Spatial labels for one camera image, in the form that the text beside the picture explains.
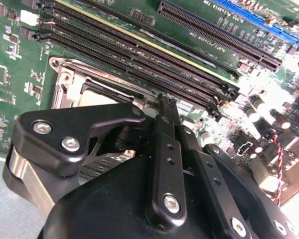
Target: metal rivet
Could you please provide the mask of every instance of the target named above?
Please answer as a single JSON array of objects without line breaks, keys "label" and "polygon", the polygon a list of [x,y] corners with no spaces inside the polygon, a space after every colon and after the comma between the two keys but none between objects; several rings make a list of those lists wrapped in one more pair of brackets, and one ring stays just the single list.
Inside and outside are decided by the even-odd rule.
[{"label": "metal rivet", "polygon": [[165,207],[171,212],[171,213],[178,213],[179,212],[179,203],[178,200],[172,196],[172,195],[166,195],[164,197],[164,204]]},{"label": "metal rivet", "polygon": [[284,228],[283,225],[281,225],[279,222],[274,221],[274,225],[276,227],[276,229],[281,233],[281,235],[283,236],[287,236],[287,231],[286,228]]},{"label": "metal rivet", "polygon": [[33,130],[39,134],[48,134],[52,131],[52,127],[47,122],[39,121],[33,125]]},{"label": "metal rivet", "polygon": [[297,231],[297,229],[295,228],[294,225],[292,225],[290,222],[286,222],[287,227],[289,228],[289,230],[296,236],[299,237],[299,232]]},{"label": "metal rivet", "polygon": [[188,133],[188,134],[191,134],[191,130],[190,130],[189,128],[185,127],[185,126],[184,126],[184,131],[185,131],[186,133]]},{"label": "metal rivet", "polygon": [[168,120],[167,117],[163,116],[161,119],[162,119],[165,123],[169,123],[169,120]]},{"label": "metal rivet", "polygon": [[137,116],[140,116],[140,115],[141,115],[141,112],[140,112],[139,109],[133,108],[133,109],[132,109],[132,112],[133,112],[134,114],[136,114]]},{"label": "metal rivet", "polygon": [[244,225],[237,218],[231,219],[231,226],[233,227],[235,232],[237,232],[238,235],[241,236],[242,238],[247,236],[247,231],[246,231]]},{"label": "metal rivet", "polygon": [[63,148],[70,152],[75,152],[80,148],[80,143],[73,137],[65,137],[61,141],[61,145]]},{"label": "metal rivet", "polygon": [[211,146],[211,149],[215,152],[215,153],[219,153],[219,149],[215,146]]}]

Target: screw hole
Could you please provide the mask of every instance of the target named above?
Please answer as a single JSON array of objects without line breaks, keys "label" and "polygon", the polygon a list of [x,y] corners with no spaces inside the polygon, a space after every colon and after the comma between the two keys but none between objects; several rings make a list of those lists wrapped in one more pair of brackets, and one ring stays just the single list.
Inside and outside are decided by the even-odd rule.
[{"label": "screw hole", "polygon": [[171,158],[168,158],[167,161],[170,165],[175,165],[174,160],[172,160]]},{"label": "screw hole", "polygon": [[174,147],[173,147],[173,145],[171,145],[171,144],[168,144],[167,147],[168,147],[170,150],[174,150]]},{"label": "screw hole", "polygon": [[215,182],[217,185],[221,185],[221,182],[218,180],[218,178],[214,178],[214,182]]}]

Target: ram slot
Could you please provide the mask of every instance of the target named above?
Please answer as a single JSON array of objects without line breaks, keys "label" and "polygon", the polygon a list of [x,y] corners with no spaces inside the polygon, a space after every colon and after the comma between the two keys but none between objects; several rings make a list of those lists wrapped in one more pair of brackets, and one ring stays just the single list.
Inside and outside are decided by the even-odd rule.
[{"label": "ram slot", "polygon": [[223,29],[207,22],[206,20],[182,9],[181,7],[162,0],[158,13],[167,19],[182,25],[191,31],[201,35],[207,40],[214,42],[237,55],[244,57],[256,64],[276,72],[281,66],[281,60],[254,47],[240,38],[227,33]]},{"label": "ram slot", "polygon": [[206,88],[216,87],[222,90],[222,92],[235,100],[238,97],[239,88],[233,86],[232,84],[226,83],[219,78],[208,74],[204,71],[201,71],[198,68],[195,68],[192,65],[189,65],[177,58],[174,58],[162,51],[159,51],[149,45],[146,45],[128,35],[125,35],[111,27],[108,27],[104,24],[99,23],[98,21],[91,19],[85,15],[78,14],[71,8],[68,8],[62,4],[56,4],[54,10],[49,12],[59,17],[60,19],[67,19],[78,24],[81,24],[85,28],[90,29],[92,32],[102,34],[109,39],[112,39],[113,42],[120,42],[126,46],[133,48],[135,51],[140,52],[149,58],[157,59],[158,62],[161,62],[161,67],[169,66],[178,70],[182,73],[179,76],[181,77],[191,77],[194,80],[195,84],[202,85]]}]

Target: hex bolt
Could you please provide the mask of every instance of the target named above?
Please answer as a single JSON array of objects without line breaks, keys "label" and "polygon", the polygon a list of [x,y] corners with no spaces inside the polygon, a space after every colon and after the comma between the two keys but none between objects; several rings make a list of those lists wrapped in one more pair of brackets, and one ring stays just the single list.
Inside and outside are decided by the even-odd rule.
[{"label": "hex bolt", "polygon": [[48,134],[52,131],[52,127],[47,122],[39,121],[33,125],[33,130],[39,134]]},{"label": "hex bolt", "polygon": [[73,137],[65,137],[62,139],[61,145],[70,152],[75,152],[80,148],[79,141]]},{"label": "hex bolt", "polygon": [[244,225],[237,218],[232,218],[231,219],[231,226],[233,227],[235,232],[237,232],[237,234],[239,236],[241,236],[242,238],[247,236],[247,231],[246,231]]},{"label": "hex bolt", "polygon": [[172,195],[166,195],[164,197],[164,204],[165,207],[171,212],[171,213],[178,213],[179,212],[179,203],[178,200],[172,196]]}]

